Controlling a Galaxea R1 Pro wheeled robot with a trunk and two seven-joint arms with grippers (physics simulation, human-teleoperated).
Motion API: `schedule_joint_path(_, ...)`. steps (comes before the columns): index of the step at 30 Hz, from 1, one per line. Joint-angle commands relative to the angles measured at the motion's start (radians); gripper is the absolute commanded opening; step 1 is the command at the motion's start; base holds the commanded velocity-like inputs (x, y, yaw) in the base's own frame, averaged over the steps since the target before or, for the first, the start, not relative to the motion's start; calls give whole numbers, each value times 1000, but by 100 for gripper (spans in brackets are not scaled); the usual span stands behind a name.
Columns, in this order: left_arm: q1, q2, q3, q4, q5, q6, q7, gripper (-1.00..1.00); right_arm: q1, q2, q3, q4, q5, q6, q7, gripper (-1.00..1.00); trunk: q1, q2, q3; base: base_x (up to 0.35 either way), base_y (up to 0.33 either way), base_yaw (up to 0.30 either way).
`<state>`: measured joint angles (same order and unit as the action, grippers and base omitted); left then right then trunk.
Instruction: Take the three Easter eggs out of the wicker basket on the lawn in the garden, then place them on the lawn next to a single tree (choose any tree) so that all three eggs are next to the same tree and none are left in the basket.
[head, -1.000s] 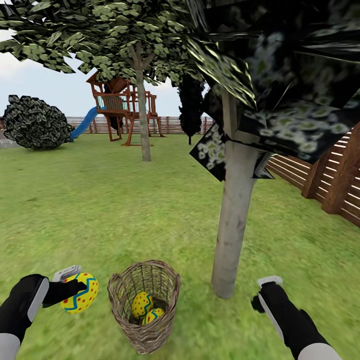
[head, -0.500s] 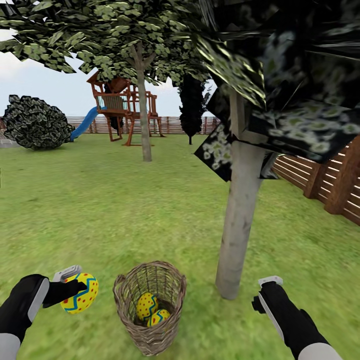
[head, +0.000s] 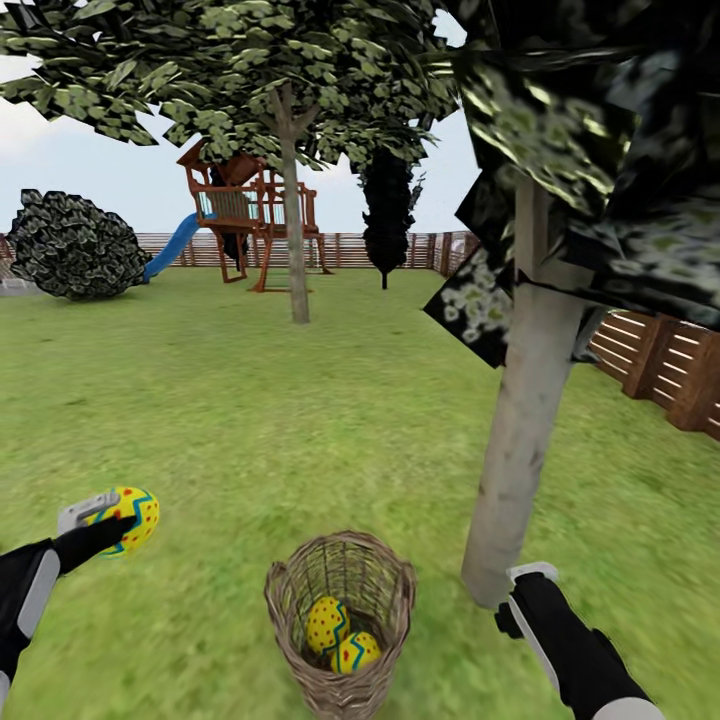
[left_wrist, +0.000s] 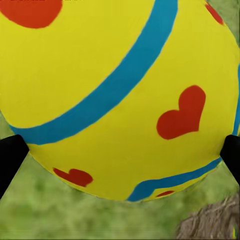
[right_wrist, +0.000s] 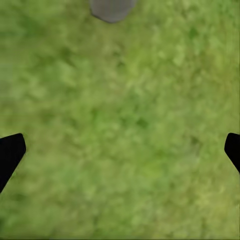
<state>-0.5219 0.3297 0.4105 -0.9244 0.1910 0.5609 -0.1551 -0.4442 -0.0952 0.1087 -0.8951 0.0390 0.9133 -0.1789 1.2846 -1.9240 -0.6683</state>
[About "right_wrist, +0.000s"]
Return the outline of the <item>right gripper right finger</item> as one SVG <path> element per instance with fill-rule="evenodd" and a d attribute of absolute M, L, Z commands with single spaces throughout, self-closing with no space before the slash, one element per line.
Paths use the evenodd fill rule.
<path fill-rule="evenodd" d="M 240 173 L 240 134 L 227 135 L 224 151 Z"/>

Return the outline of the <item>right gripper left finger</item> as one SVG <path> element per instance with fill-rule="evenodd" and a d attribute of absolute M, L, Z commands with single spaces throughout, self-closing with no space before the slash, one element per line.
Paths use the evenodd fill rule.
<path fill-rule="evenodd" d="M 26 152 L 22 133 L 0 138 L 0 194 Z"/>

